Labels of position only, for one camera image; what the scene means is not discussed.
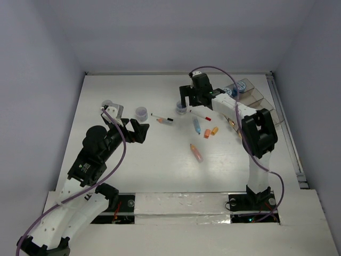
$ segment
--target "cable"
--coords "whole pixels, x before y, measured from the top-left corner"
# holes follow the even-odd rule
[[[223,72],[224,74],[226,74],[229,78],[231,78],[231,80],[233,81],[234,83],[234,86],[236,87],[236,90],[237,90],[237,100],[236,100],[236,117],[237,117],[237,124],[238,124],[238,127],[241,128],[241,121],[240,121],[240,115],[239,115],[239,109],[238,109],[238,102],[239,102],[239,95],[240,95],[240,92],[239,92],[239,88],[238,88],[238,85],[237,85],[237,82],[236,80],[234,80],[234,78],[228,73],[226,72],[225,70],[221,69],[221,68],[218,68],[218,67],[215,67],[215,66],[201,66],[201,67],[198,67],[198,68],[195,68],[194,70],[192,70],[190,73],[198,70],[198,69],[201,69],[201,68],[213,68],[213,69],[217,69],[221,72]],[[241,134],[241,139],[245,142],[244,145],[246,147],[246,152],[251,156],[252,160],[255,162],[255,164],[261,168],[262,170],[264,170],[265,172],[268,172],[268,173],[271,173],[271,174],[274,174],[276,175],[280,181],[281,181],[281,185],[282,185],[282,194],[281,194],[281,197],[278,201],[278,204],[274,207],[274,209],[269,212],[267,215],[265,215],[264,217],[258,219],[256,222],[260,222],[264,219],[266,219],[268,216],[270,215],[273,215],[274,211],[277,210],[278,206],[282,203],[282,200],[283,200],[283,197],[284,197],[284,192],[285,192],[285,187],[284,187],[284,181],[281,177],[281,175],[279,175],[278,173],[276,172],[272,172],[270,171],[269,169],[265,168],[264,166],[262,166],[255,158],[255,156],[252,155],[251,153],[251,150],[250,150],[250,146],[247,142],[247,140],[245,139],[245,134],[243,133],[242,129],[239,129],[240,130],[240,134]]]
[[[78,192],[76,194],[74,194],[73,196],[70,196],[69,198],[63,200],[61,202],[61,204],[66,204],[67,202],[75,199],[76,197],[78,196],[81,196],[87,192],[89,192],[90,190],[98,187],[100,184],[104,183],[107,179],[109,179],[110,176],[113,175],[113,173],[119,168],[119,166],[121,165],[121,163],[123,162],[123,159],[126,155],[126,151],[127,151],[127,143],[126,143],[126,140],[124,138],[124,135],[120,129],[120,127],[118,126],[117,122],[104,110],[104,108],[102,108],[102,111],[104,114],[106,114],[106,116],[111,120],[111,122],[114,124],[114,126],[117,128],[117,131],[119,132],[119,134],[121,135],[122,137],[122,142],[123,142],[123,153],[122,153],[122,157],[121,159],[118,161],[117,165],[115,166],[114,169],[112,169],[112,171],[107,175],[105,176],[102,180],[100,180],[99,182],[97,182],[95,185],[87,188],[87,189],[84,189],[83,191],[81,192]],[[45,217],[46,215],[48,215],[50,212],[52,212],[53,210],[57,209],[58,207],[60,206],[60,204],[56,204],[55,206],[51,207],[50,209],[48,209],[46,212],[44,212],[38,219],[36,219],[32,225],[26,230],[26,232],[22,235],[22,237],[20,238],[19,242],[18,242],[18,245],[17,245],[17,250],[15,252],[15,256],[19,256],[19,253],[20,253],[20,247],[22,245],[22,242],[25,240],[25,238],[27,237],[27,235],[30,233],[30,231],[41,221],[41,219],[43,217]]]

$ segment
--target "wall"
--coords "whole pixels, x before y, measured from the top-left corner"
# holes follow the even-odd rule
[[[304,172],[341,251],[341,1],[318,0],[275,77]]]
[[[273,70],[313,0],[50,0],[86,71]]]
[[[41,214],[59,174],[84,78],[51,7],[0,1],[0,248]]]

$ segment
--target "purple cable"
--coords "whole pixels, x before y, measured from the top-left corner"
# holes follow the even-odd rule
[[[270,171],[269,169],[267,169],[267,168],[265,168],[264,166],[262,166],[262,165],[256,160],[256,158],[252,155],[252,153],[251,153],[250,146],[249,146],[247,140],[245,139],[245,135],[244,135],[244,133],[243,133],[243,131],[242,131],[242,129],[241,129],[241,121],[240,121],[240,115],[239,115],[238,104],[237,104],[237,102],[239,101],[239,95],[240,95],[240,93],[239,93],[239,88],[238,88],[238,85],[237,85],[236,80],[234,80],[234,78],[233,78],[229,73],[227,73],[225,70],[223,70],[223,69],[221,69],[221,68],[218,68],[218,67],[214,67],[214,66],[201,66],[201,67],[198,67],[198,68],[195,68],[194,70],[192,70],[191,73],[194,72],[194,71],[196,71],[196,70],[198,70],[198,69],[201,69],[201,68],[213,68],[213,69],[217,69],[217,70],[223,72],[224,74],[228,75],[228,77],[233,81],[234,86],[236,87],[236,90],[237,90],[237,100],[236,100],[236,117],[237,117],[237,124],[238,124],[238,127],[239,127],[239,131],[240,131],[240,134],[241,134],[241,138],[242,138],[242,140],[245,142],[244,144],[245,144],[245,146],[246,146],[246,152],[251,156],[252,160],[255,162],[255,164],[256,164],[259,168],[261,168],[261,169],[264,170],[265,172],[268,172],[268,173],[271,173],[271,174],[276,175],[276,176],[280,179],[280,181],[281,181],[281,185],[282,185],[282,194],[281,194],[281,197],[280,197],[280,199],[279,199],[279,201],[278,201],[278,204],[275,206],[274,209],[272,209],[271,212],[269,212],[268,214],[266,214],[265,216],[263,216],[263,217],[260,218],[259,220],[255,221],[255,222],[260,222],[260,221],[266,219],[267,217],[273,215],[273,213],[277,210],[278,206],[282,203],[282,200],[283,200],[283,197],[284,197],[284,192],[285,192],[285,187],[284,187],[283,178],[282,178],[281,175],[279,175],[278,173],[272,172],[272,171]]]
[[[121,165],[121,163],[123,162],[123,159],[126,155],[126,151],[127,151],[127,143],[126,143],[126,140],[124,138],[124,135],[121,131],[121,129],[119,128],[117,122],[104,110],[102,109],[103,113],[106,114],[106,116],[111,120],[111,122],[114,124],[114,126],[117,128],[117,131],[119,132],[119,134],[121,135],[122,137],[122,142],[123,142],[123,153],[122,153],[122,157],[121,159],[119,160],[119,162],[117,163],[117,165],[115,166],[115,168],[107,175],[105,176],[102,180],[100,180],[99,182],[97,182],[95,185],[87,188],[87,189],[84,189],[83,191],[81,192],[78,192],[76,194],[74,194],[73,196],[70,196],[69,198],[63,200],[61,202],[61,204],[66,204],[67,202],[75,199],[76,197],[78,196],[81,196],[87,192],[89,192],[90,190],[96,188],[97,186],[99,186],[100,184],[102,184],[103,182],[105,182],[110,176],[113,175],[113,173],[119,168],[119,166]],[[35,222],[33,222],[33,224],[26,230],[26,232],[22,235],[22,237],[20,238],[19,242],[18,242],[18,246],[17,246],[17,250],[15,252],[15,256],[19,256],[19,253],[20,253],[20,247],[22,245],[22,242],[24,241],[24,239],[27,237],[28,233],[30,233],[30,231],[41,221],[41,219],[43,217],[45,217],[46,215],[48,215],[50,212],[52,212],[53,210],[55,210],[56,208],[58,208],[60,205],[59,204],[56,204],[55,206],[51,207],[50,209],[48,209],[46,212],[44,212],[38,219],[35,220]]]

